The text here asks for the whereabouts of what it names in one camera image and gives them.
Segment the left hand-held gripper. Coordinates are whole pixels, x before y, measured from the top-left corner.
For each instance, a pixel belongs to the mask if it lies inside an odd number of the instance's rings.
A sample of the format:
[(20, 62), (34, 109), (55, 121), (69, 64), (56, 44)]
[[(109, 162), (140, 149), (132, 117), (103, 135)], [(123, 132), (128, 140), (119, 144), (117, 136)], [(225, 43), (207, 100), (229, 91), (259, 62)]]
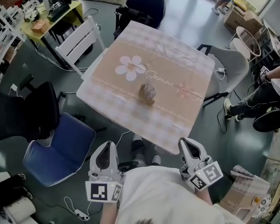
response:
[(100, 145), (90, 158), (89, 180), (85, 182), (87, 200), (117, 203), (122, 191), (117, 148), (113, 142)]

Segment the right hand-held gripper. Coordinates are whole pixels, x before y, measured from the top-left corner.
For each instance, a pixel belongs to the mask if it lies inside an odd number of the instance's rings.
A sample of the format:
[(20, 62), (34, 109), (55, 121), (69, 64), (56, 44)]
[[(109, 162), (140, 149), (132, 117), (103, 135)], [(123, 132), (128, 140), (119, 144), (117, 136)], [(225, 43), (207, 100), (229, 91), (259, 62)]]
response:
[(180, 169), (180, 174), (191, 188), (202, 191), (223, 177), (218, 162), (208, 157), (201, 143), (193, 139), (179, 139), (179, 151), (185, 164)]

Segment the small brown item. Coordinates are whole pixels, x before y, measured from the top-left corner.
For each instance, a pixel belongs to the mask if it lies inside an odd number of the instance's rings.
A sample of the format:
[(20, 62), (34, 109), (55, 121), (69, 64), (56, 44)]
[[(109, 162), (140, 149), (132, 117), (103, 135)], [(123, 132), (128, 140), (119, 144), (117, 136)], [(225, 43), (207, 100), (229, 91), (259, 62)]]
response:
[(139, 96), (142, 98), (142, 100), (147, 104), (147, 105), (153, 105), (155, 103), (154, 99), (147, 100), (145, 95), (144, 95), (144, 84), (140, 86), (139, 90)]

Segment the person's right forearm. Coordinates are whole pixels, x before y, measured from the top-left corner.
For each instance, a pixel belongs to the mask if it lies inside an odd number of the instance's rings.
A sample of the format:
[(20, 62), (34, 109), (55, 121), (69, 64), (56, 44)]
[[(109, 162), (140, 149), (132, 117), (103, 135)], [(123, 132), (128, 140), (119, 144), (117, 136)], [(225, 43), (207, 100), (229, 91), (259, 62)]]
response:
[(195, 190), (195, 194), (198, 198), (205, 201), (209, 205), (213, 205), (208, 188), (205, 188), (204, 190)]

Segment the person's black trousers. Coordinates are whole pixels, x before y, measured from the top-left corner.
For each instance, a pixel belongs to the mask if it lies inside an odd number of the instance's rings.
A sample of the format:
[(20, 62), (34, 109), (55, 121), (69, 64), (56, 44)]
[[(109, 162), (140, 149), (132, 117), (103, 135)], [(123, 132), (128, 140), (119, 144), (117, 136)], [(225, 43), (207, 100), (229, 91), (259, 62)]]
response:
[(131, 157), (132, 161), (137, 162), (137, 168), (147, 167), (150, 164), (146, 159), (145, 144), (142, 140), (134, 140), (131, 146)]

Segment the blue padded chair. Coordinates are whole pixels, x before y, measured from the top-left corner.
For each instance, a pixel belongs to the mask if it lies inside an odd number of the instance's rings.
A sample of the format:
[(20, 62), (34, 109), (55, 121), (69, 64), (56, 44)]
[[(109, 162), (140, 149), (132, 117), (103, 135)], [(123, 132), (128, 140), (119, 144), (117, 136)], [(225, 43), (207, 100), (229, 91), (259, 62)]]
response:
[(95, 130), (62, 113), (49, 146), (31, 141), (23, 165), (43, 186), (57, 185), (81, 169), (95, 137)]

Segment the person's white shirt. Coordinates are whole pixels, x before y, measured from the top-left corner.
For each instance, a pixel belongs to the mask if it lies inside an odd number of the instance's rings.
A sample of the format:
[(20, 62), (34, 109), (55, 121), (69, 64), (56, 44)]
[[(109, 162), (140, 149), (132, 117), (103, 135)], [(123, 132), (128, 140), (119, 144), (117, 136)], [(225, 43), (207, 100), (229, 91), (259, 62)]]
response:
[(124, 174), (115, 224), (225, 224), (223, 214), (195, 195), (176, 168), (149, 166)]

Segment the pink cloth covered box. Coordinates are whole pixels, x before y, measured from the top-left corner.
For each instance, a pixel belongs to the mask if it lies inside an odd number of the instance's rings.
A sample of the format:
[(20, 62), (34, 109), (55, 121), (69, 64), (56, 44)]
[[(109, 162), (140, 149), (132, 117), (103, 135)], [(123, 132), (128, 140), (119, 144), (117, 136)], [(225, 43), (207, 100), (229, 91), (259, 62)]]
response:
[(219, 205), (244, 223), (248, 223), (260, 205), (253, 205), (253, 199), (256, 196), (263, 199), (268, 193), (270, 183), (240, 165), (231, 170), (231, 177), (234, 178), (233, 184)]

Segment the grey shell chair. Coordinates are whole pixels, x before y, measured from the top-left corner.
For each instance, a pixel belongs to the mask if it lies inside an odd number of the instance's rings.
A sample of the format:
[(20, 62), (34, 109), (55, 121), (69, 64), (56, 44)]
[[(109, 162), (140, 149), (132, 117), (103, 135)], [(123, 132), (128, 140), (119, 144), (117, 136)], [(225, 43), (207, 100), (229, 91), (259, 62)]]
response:
[[(197, 50), (205, 49), (204, 54), (215, 62), (211, 80), (203, 101), (206, 107), (230, 95), (249, 72), (249, 63), (237, 50), (222, 49), (214, 45), (201, 44)], [(225, 68), (225, 73), (217, 72)]]

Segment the white round stool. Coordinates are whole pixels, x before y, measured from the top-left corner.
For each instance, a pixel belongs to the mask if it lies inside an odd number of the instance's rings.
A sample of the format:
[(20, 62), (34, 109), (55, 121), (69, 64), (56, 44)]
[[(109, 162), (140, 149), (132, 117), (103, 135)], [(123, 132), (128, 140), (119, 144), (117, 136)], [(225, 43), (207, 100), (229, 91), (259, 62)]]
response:
[(239, 38), (233, 38), (229, 44), (229, 48), (239, 51), (247, 60), (250, 59), (251, 53), (245, 44)]

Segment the white wooden chair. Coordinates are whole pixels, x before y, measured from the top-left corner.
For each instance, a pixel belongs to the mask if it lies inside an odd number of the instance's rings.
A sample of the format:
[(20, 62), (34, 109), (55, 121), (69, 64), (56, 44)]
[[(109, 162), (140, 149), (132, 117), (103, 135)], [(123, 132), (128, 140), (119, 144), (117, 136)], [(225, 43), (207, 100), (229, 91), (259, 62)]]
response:
[(82, 71), (75, 65), (75, 62), (82, 54), (95, 42), (98, 42), (102, 51), (106, 51), (106, 46), (99, 33), (99, 25), (94, 21), (92, 16), (88, 16), (63, 43), (55, 48), (56, 52), (63, 58), (66, 63), (82, 76)]

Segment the cardboard box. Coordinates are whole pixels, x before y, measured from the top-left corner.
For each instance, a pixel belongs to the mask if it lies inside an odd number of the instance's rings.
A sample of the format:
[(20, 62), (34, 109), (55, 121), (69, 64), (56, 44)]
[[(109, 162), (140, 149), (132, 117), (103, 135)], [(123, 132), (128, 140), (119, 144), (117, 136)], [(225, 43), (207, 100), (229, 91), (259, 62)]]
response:
[(242, 11), (239, 7), (231, 5), (224, 15), (224, 25), (231, 30), (243, 27), (255, 35), (263, 26), (261, 19), (251, 10)]

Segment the yellow-green table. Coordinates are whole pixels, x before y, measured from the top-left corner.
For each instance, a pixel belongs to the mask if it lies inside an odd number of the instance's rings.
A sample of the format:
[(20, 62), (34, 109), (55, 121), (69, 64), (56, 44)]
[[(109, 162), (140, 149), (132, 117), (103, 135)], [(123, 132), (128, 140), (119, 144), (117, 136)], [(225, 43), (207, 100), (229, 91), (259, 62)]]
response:
[(50, 53), (54, 56), (57, 62), (63, 67), (67, 68), (67, 65), (62, 61), (59, 55), (56, 53), (55, 48), (51, 47), (47, 39), (45, 38), (45, 34), (49, 32), (59, 21), (66, 21), (71, 23), (75, 26), (79, 26), (84, 22), (83, 19), (83, 9), (82, 3), (80, 1), (72, 1), (69, 4), (70, 9), (63, 13), (55, 22), (49, 21), (47, 18), (48, 11), (45, 9), (44, 4), (42, 3), (37, 7), (37, 11), (39, 12), (39, 20), (44, 20), (49, 24), (49, 29), (47, 29), (44, 33), (34, 32), (31, 28), (33, 23), (31, 22), (24, 22), (21, 25), (21, 31), (26, 35), (26, 37), (35, 45), (35, 43), (41, 43), (47, 47)]

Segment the wooden basket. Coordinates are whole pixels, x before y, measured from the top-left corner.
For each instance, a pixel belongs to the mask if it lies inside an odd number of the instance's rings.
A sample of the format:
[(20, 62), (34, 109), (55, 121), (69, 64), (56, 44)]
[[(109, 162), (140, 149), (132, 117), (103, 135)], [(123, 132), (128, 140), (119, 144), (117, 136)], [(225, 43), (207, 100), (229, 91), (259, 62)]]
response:
[(36, 20), (32, 26), (31, 30), (34, 33), (45, 34), (49, 30), (50, 24), (47, 20)]

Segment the black device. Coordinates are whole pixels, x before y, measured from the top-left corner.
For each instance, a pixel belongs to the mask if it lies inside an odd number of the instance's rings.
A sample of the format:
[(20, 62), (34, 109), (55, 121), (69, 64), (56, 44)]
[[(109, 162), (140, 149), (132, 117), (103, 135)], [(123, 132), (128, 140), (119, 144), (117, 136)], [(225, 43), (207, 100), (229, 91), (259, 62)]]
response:
[(63, 14), (70, 9), (70, 4), (73, 0), (58, 0), (53, 3), (48, 13), (48, 20), (56, 22)]

